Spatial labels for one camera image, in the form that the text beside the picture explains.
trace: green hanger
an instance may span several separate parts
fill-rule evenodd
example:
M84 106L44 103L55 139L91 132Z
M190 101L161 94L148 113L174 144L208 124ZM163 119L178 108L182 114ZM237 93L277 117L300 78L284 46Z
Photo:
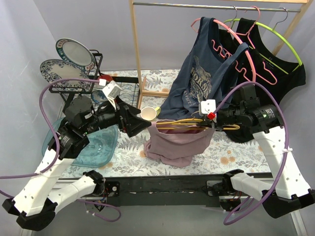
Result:
M224 23L226 23L226 22L231 22L231 21L233 21L233 22L235 22L235 21L240 21L240 19L229 19L229 20L224 21ZM299 65L298 65L294 70L296 70L299 66L301 66L301 65L303 64L302 61L301 61L301 59L300 59L300 57L299 57L299 55L297 55L297 53L296 53L296 51L294 50L294 48L292 47L292 45L291 45L281 34L279 34L278 32L276 32L274 29L270 28L269 26L266 26L266 25L264 25L264 24L262 24L262 23L260 23L260 22L256 22L256 25L261 26L261 27L263 27L263 28L269 30L270 32L274 33L278 38L280 38L280 39L289 47L289 49L293 52L295 58L297 59L297 61L298 61L298 63L299 63ZM276 68L278 68L279 70L283 71L285 74L288 74L285 70L283 70L281 67L279 67L278 65L276 65L274 62L272 62L272 61L270 61L269 59L267 59L264 55L262 55L261 53L259 53L259 54L260 54L265 60L267 60L267 61L269 61L271 64L273 64Z

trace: blue tank top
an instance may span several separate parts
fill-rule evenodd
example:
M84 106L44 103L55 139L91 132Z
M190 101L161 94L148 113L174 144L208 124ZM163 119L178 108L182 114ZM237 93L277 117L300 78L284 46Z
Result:
M242 43L235 54L226 60L222 59L212 46L212 40L215 41L216 48L221 45L219 26L213 20L214 18L201 18L195 44L161 106L158 118L191 118L191 114L198 111L201 101L215 99L217 103L221 102L231 87L236 85L237 71L233 63L248 50L248 45Z

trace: white cup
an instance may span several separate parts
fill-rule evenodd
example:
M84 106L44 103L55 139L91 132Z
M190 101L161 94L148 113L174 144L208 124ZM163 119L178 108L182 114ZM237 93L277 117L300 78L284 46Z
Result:
M140 116L142 119L145 119L148 121L154 121L157 118L160 111L161 111L160 107L156 107L156 108L145 107L141 110Z

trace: metal rod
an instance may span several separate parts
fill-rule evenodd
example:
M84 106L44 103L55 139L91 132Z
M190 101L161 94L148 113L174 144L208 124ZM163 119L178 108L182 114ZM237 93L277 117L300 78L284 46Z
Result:
M204 9L221 9L234 10L233 6L207 6L207 5L190 5L190 4L174 4L174 3L157 3L157 2L134 2L133 5L142 6L172 6L172 7L187 7L187 8L204 8ZM254 7L237 7L238 11L257 11ZM283 8L260 8L260 11L286 12ZM300 12L300 9L287 9L288 12Z

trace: black tank top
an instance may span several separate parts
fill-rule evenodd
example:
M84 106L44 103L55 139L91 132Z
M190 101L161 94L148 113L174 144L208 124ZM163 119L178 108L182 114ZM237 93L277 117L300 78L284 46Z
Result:
M253 20L241 18L236 32L237 33L248 32L253 23L254 23ZM240 35L240 38L243 42L246 42L248 43L248 45L250 45L247 36ZM306 75L304 65L299 66L299 64L296 62L284 61L274 56L263 44L257 25L255 25L251 30L250 39L253 45L256 47L256 49L250 50L250 55L253 59L256 72L265 79L267 79L268 81L274 82L273 77L263 68L262 62L264 61L266 64L266 68L270 70L278 80L278 82L275 85L270 85L269 83L265 82L259 77L256 77L256 81L262 84L271 92L277 103L280 103L284 96L293 88L305 85ZM234 53L235 49L238 46L237 41L233 40L231 35L226 30L220 30L220 41L223 47L226 48L230 53ZM265 60L259 53L264 55L277 66L281 67L288 74L278 69L269 61ZM252 72L249 63L246 59L244 59L243 61L244 61L243 67L247 69L246 76L247 78L251 78ZM245 81L247 80L243 76L239 76L237 84L240 84ZM257 97L259 97L261 106L273 104L269 96L261 88L256 86L255 90ZM241 126L240 130L226 131L226 134L232 141L238 143L244 143L253 139L250 129L244 126Z

